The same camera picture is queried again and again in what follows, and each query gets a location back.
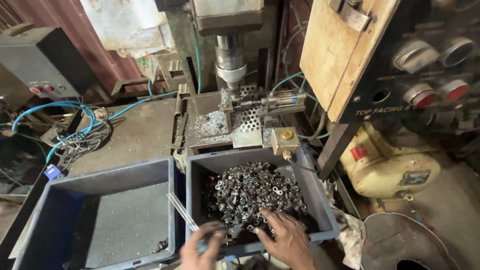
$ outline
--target hand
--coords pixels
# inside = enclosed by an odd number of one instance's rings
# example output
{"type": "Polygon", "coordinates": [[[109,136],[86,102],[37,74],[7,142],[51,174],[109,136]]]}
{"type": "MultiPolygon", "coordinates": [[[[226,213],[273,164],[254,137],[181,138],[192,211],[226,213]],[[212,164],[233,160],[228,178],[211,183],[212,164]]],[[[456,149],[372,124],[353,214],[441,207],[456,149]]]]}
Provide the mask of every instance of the hand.
{"type": "Polygon", "coordinates": [[[274,241],[262,229],[254,229],[268,253],[293,270],[316,269],[303,225],[283,212],[270,212],[260,208],[260,213],[268,220],[268,224],[272,226],[276,234],[274,241]]]}
{"type": "Polygon", "coordinates": [[[220,249],[220,244],[224,238],[223,232],[215,233],[205,252],[200,254],[197,251],[197,242],[200,241],[207,233],[212,232],[218,227],[218,222],[208,222],[200,226],[198,231],[195,231],[190,236],[188,242],[180,250],[180,257],[183,261],[183,269],[188,270],[215,270],[216,256],[220,249]]]}

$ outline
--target red sticker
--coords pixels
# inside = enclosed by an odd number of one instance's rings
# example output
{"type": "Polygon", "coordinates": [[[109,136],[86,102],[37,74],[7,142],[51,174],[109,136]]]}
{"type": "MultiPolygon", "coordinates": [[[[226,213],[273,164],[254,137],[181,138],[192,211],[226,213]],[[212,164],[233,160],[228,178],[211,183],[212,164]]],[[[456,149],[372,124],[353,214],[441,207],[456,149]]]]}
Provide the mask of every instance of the red sticker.
{"type": "Polygon", "coordinates": [[[354,148],[350,149],[350,153],[352,153],[353,158],[355,161],[359,161],[364,157],[368,157],[367,150],[363,147],[363,144],[359,144],[354,148]]]}

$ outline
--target plastic bin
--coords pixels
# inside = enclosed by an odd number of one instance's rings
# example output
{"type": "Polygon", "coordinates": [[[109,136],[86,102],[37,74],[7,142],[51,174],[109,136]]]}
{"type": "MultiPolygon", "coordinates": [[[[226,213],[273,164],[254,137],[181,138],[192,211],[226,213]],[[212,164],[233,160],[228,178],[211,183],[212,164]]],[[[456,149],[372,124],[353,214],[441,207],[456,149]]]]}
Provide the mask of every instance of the plastic bin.
{"type": "MultiPolygon", "coordinates": [[[[309,154],[302,147],[294,154],[295,163],[313,168],[309,154]]],[[[336,222],[332,209],[325,196],[324,189],[317,175],[311,171],[292,166],[282,156],[275,156],[271,148],[251,149],[251,150],[230,150],[217,153],[208,153],[191,156],[187,159],[187,179],[186,179],[186,204],[187,211],[198,225],[211,218],[206,217],[204,213],[205,199],[202,199],[202,193],[205,192],[209,176],[216,176],[228,171],[231,167],[245,165],[247,162],[270,162],[279,169],[288,168],[291,170],[281,170],[282,175],[290,172],[298,182],[298,186],[303,193],[303,199],[307,205],[309,216],[315,219],[318,227],[315,232],[309,233],[312,243],[320,243],[326,239],[332,239],[340,234],[340,228],[336,222]]],[[[244,256],[261,250],[265,250],[264,245],[258,240],[256,235],[244,230],[244,236],[252,237],[251,243],[232,245],[222,249],[226,256],[236,255],[244,256]]],[[[186,241],[190,237],[191,231],[187,227],[185,233],[186,241]]]]}
{"type": "Polygon", "coordinates": [[[50,181],[13,269],[121,270],[172,258],[175,175],[169,156],[50,181]]]}

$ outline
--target machine panel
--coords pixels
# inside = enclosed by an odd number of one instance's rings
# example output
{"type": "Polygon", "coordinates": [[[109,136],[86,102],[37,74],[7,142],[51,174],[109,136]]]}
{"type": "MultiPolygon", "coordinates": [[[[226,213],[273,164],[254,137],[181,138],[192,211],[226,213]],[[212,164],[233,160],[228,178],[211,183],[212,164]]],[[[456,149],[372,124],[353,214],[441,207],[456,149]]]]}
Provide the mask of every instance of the machine panel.
{"type": "Polygon", "coordinates": [[[61,28],[0,36],[0,62],[41,98],[80,97],[98,82],[61,28]]]}
{"type": "Polygon", "coordinates": [[[479,14],[479,1],[401,1],[339,122],[478,106],[479,14]]]}

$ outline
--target wooden panel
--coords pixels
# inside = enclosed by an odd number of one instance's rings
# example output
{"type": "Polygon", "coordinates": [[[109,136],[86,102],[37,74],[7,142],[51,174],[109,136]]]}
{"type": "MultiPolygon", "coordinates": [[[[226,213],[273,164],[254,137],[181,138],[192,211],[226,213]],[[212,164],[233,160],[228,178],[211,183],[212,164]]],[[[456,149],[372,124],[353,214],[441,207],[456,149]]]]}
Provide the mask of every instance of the wooden panel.
{"type": "Polygon", "coordinates": [[[371,12],[374,19],[360,36],[345,74],[338,86],[332,106],[328,110],[328,118],[332,122],[337,122],[340,119],[353,90],[357,86],[399,3],[400,0],[378,0],[372,6],[371,12]]]}
{"type": "MultiPolygon", "coordinates": [[[[364,0],[363,12],[374,2],[364,0]]],[[[325,110],[330,109],[360,35],[328,6],[328,0],[313,2],[300,68],[325,110]]]]}

